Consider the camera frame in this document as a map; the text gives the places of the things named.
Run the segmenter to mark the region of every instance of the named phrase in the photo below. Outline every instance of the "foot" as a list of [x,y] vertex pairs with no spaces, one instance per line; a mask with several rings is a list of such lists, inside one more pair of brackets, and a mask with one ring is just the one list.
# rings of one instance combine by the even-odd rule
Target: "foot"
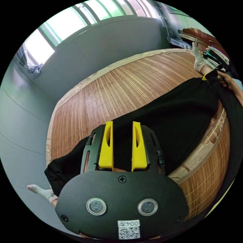
[[30,191],[41,195],[43,198],[48,200],[50,203],[52,203],[54,200],[58,199],[58,197],[53,193],[52,189],[45,190],[37,185],[28,185],[27,188]]
[[193,55],[195,56],[194,69],[197,72],[201,73],[201,69],[207,64],[205,63],[202,55],[200,54],[195,42],[192,43],[192,51]]

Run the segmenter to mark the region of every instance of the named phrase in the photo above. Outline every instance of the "qr code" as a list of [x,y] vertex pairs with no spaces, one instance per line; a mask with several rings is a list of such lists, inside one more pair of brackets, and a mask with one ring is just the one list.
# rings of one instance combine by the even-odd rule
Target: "qr code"
[[140,238],[139,227],[119,227],[118,230],[120,240]]

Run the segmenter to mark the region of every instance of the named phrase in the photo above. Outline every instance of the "bed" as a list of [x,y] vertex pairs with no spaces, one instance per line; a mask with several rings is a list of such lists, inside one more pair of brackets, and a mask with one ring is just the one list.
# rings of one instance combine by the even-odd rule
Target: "bed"
[[[134,111],[193,77],[191,50],[145,52],[113,63],[81,81],[57,103],[49,124],[47,165],[69,153],[106,121]],[[186,220],[205,210],[223,182],[230,151],[227,114],[219,101],[201,142],[169,177],[183,190]]]

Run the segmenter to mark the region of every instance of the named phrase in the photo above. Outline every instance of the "label sticker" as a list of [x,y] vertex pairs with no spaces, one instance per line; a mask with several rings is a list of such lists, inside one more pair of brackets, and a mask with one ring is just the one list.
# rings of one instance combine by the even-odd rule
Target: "label sticker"
[[120,240],[140,238],[140,221],[139,220],[119,220],[118,234]]

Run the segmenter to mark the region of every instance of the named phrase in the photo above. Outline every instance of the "wall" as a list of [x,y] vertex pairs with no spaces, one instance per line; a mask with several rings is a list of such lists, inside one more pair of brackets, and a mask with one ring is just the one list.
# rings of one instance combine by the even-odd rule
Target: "wall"
[[56,102],[19,75],[11,63],[0,86],[0,158],[7,177],[26,206],[42,221],[68,232],[54,207],[30,192],[28,184],[48,189],[46,136]]
[[199,29],[202,32],[205,32],[205,33],[213,36],[212,33],[210,33],[203,25],[201,25],[195,19],[191,18],[186,13],[181,12],[181,11],[173,11],[172,9],[170,9],[169,5],[166,5],[164,3],[160,3],[160,6],[162,6],[162,9],[164,10],[163,11],[164,15],[165,15],[166,19],[168,20],[168,22],[170,23],[170,25],[172,26],[172,28],[178,38],[180,37],[178,30],[183,30],[186,28]]
[[124,58],[169,48],[160,20],[126,17],[92,26],[47,60],[36,85],[56,101],[83,79]]

